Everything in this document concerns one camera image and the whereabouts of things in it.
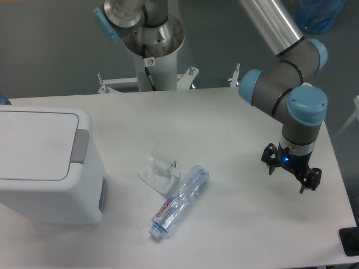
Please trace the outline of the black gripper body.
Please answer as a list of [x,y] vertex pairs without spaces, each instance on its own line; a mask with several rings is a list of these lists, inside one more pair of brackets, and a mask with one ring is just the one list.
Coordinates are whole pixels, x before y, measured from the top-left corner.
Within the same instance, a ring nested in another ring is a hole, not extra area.
[[279,146],[275,154],[276,167],[281,167],[294,175],[304,175],[309,168],[311,153],[306,155],[293,155],[289,152],[289,147]]

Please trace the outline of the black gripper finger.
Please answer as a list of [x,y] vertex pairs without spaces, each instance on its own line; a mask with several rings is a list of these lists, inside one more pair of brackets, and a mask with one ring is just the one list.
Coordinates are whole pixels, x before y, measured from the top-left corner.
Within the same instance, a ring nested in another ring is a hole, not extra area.
[[264,149],[261,161],[267,165],[269,168],[269,175],[272,175],[277,167],[279,167],[279,160],[277,159],[278,149],[273,144],[270,143]]
[[304,190],[309,189],[315,191],[320,184],[322,170],[319,168],[307,168],[304,173],[296,176],[296,179],[301,183],[300,194]]

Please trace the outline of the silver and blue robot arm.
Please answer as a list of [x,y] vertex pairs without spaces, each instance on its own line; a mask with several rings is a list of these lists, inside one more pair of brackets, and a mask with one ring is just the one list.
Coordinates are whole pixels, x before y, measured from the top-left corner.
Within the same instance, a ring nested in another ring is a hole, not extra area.
[[[282,124],[279,145],[269,144],[261,161],[269,172],[281,167],[301,183],[302,190],[315,190],[322,171],[309,160],[326,116],[328,99],[305,80],[322,69],[328,59],[325,45],[306,39],[281,1],[241,1],[272,52],[277,65],[269,72],[248,71],[238,82],[239,95]],[[104,1],[94,18],[111,41],[124,42],[134,56],[140,91],[178,90],[175,57],[184,41],[181,22],[168,12],[167,1]]]

